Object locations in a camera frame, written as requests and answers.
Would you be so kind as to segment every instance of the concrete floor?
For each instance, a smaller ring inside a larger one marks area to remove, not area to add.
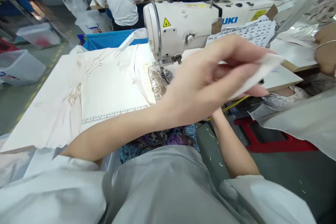
[[[75,19],[64,6],[52,10],[58,20],[52,20],[61,28],[68,40],[62,45],[38,50],[32,45],[18,46],[29,52],[50,69],[53,68],[55,55],[68,54],[78,44],[77,34],[82,31],[74,24]],[[26,105],[35,91],[38,83],[27,86],[10,86],[3,84],[0,88],[0,135],[9,133],[20,115],[26,110]],[[235,133],[244,145],[248,142],[238,126],[232,124],[235,119],[227,117]],[[228,172],[219,152],[217,139],[208,124],[197,128],[198,144],[204,163],[208,167],[216,186],[220,181],[229,178]],[[262,175],[278,183],[304,199],[319,224],[336,223],[336,162],[320,151],[291,153],[251,153]]]

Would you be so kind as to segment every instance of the warning label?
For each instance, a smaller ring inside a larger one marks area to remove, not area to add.
[[[260,16],[265,15],[266,12],[267,12],[267,10],[258,10],[258,11],[254,14],[253,18],[251,19],[251,22],[254,21],[254,20],[257,20]]]
[[[168,26],[171,26],[171,24],[169,23],[169,21],[166,18],[164,18],[163,28],[168,27]]]

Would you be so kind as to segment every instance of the plastic bag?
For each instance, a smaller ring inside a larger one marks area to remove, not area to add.
[[[124,51],[135,39],[146,39],[148,37],[147,35],[147,29],[146,28],[140,28],[138,30],[135,30],[132,32],[127,39],[119,46],[120,51]]]
[[[0,149],[7,141],[9,134],[0,136]],[[21,178],[20,169],[27,166],[31,160],[30,152],[17,154],[0,154],[0,187]]]
[[[83,0],[65,0],[65,6],[76,18],[80,12],[84,12],[88,8],[88,4]]]

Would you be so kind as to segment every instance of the white sewing machine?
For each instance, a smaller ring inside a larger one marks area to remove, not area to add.
[[[212,25],[234,27],[250,22],[275,5],[276,33],[288,30],[317,0],[225,0],[211,7],[204,2],[152,2],[143,14],[148,43],[161,67],[181,62],[188,49],[202,48]]]

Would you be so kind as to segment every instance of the patterned fabric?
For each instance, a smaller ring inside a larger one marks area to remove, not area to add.
[[[274,111],[282,111],[293,106],[296,102],[306,100],[310,97],[302,88],[296,86],[290,86],[289,88],[294,91],[294,94],[289,97],[281,96],[276,93],[270,93],[262,97],[266,107]]]
[[[189,145],[199,152],[196,125],[191,124],[143,135],[119,148],[119,158],[123,164],[132,158],[166,145]]]

